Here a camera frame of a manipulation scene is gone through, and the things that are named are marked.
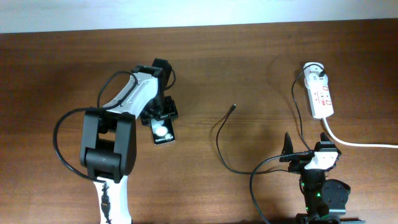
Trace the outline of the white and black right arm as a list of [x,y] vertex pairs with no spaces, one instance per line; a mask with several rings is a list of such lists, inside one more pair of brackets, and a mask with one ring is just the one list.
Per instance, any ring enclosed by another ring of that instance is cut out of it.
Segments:
[[279,161],[287,162],[288,172],[300,176],[300,191],[307,211],[296,215],[296,223],[365,223],[358,218],[342,218],[346,214],[351,187],[326,177],[340,156],[341,151],[325,133],[321,133],[314,149],[305,152],[294,152],[291,138],[285,133]]

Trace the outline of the white power strip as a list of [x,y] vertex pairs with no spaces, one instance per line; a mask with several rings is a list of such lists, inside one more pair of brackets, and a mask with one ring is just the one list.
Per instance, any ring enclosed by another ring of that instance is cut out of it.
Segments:
[[313,118],[323,119],[334,114],[328,85],[308,89],[308,97]]

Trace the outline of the black Galaxy smartphone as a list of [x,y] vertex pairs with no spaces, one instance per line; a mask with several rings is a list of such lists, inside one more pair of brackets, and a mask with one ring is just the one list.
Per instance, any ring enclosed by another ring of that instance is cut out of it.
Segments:
[[155,145],[168,144],[175,141],[175,133],[171,119],[150,121],[152,137]]

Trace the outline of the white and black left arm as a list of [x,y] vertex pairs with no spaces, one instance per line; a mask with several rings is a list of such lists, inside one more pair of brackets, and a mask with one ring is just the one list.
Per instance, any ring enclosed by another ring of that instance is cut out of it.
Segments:
[[101,223],[132,223],[127,180],[137,156],[136,121],[150,127],[155,145],[175,141],[172,121],[178,112],[164,94],[174,74],[164,59],[138,65],[110,102],[84,115],[80,163],[95,179]]

